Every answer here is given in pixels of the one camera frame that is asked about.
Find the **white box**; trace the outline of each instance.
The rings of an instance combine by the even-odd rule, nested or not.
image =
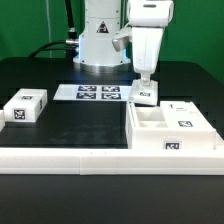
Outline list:
[[[128,148],[149,151],[210,151],[216,130],[190,102],[163,101],[160,107],[127,103]]]
[[[5,126],[4,111],[0,110],[0,132]]]
[[[36,122],[47,104],[47,90],[20,89],[4,106],[5,121]]]

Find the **black table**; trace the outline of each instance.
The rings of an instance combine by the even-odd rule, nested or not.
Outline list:
[[[0,109],[20,88],[48,90],[35,124],[7,123],[4,147],[126,148],[125,103],[58,102],[59,84],[131,85],[134,73],[74,71],[64,59],[0,62]],[[224,87],[200,66],[160,62],[160,100],[193,101],[224,137]],[[0,223],[223,223],[223,176],[1,175]]]

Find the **white platform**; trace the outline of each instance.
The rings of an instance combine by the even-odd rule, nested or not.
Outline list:
[[[0,173],[224,175],[224,141],[192,103],[165,102],[161,103],[161,108],[151,108],[151,111],[149,108],[136,108],[136,112],[138,128],[147,132],[147,147],[145,142],[134,149],[0,148]],[[172,113],[178,113],[173,121],[168,118]],[[188,124],[187,127],[175,123],[179,119],[182,121],[182,116],[188,118],[184,121],[192,122],[193,127],[189,127],[189,123],[182,123]],[[169,128],[174,130],[172,135],[168,135]],[[155,135],[155,139],[150,136],[153,133],[150,129],[165,129],[159,135],[160,139],[158,137],[161,140],[158,144]],[[184,132],[186,136],[191,132],[192,144]],[[169,147],[164,147],[164,139]],[[181,142],[179,148],[174,140]]]
[[[127,101],[130,89],[130,86],[61,84],[54,100]]]

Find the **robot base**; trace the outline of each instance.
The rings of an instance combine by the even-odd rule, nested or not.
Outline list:
[[[93,73],[117,73],[128,72],[131,69],[130,59],[127,59],[120,65],[116,66],[100,66],[100,65],[87,65],[80,63],[79,59],[73,59],[74,68]]]

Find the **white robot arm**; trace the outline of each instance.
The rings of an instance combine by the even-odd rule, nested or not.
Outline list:
[[[150,80],[156,70],[164,28],[173,17],[172,0],[129,0],[127,7],[128,25],[113,39],[117,51],[132,41],[133,67],[141,73],[140,80],[134,80],[129,101],[156,105],[157,82]]]

